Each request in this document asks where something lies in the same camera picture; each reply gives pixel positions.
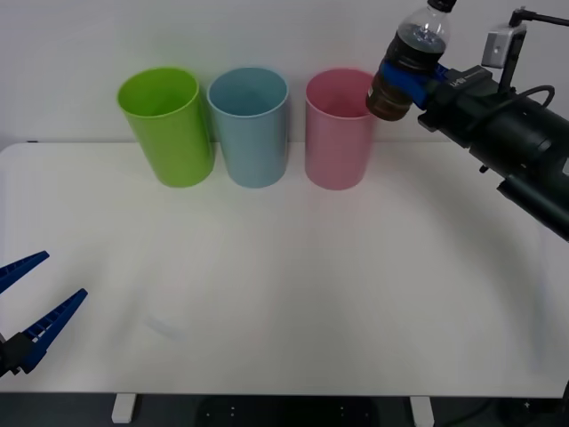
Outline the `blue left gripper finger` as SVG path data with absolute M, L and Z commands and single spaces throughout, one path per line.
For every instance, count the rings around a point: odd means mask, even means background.
M 29 374 L 88 295 L 79 289 L 36 323 L 11 338 L 11 372 Z
M 50 255 L 46 251 L 32 254 L 0 268 L 0 293 L 14 285 Z

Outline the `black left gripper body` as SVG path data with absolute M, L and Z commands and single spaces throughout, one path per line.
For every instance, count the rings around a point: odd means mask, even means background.
M 14 375 L 19 372 L 19 343 L 16 335 L 1 342 L 1 375 L 9 372 Z

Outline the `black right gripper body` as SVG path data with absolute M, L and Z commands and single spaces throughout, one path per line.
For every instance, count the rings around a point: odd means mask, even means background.
M 500 89 L 493 74 L 481 66 L 466 71 L 450 68 L 444 79 L 427 89 L 425 109 L 419 124 L 430 132 L 439 131 L 458 144 L 471 144 L 470 127 L 493 107 L 505 101 L 512 89 Z

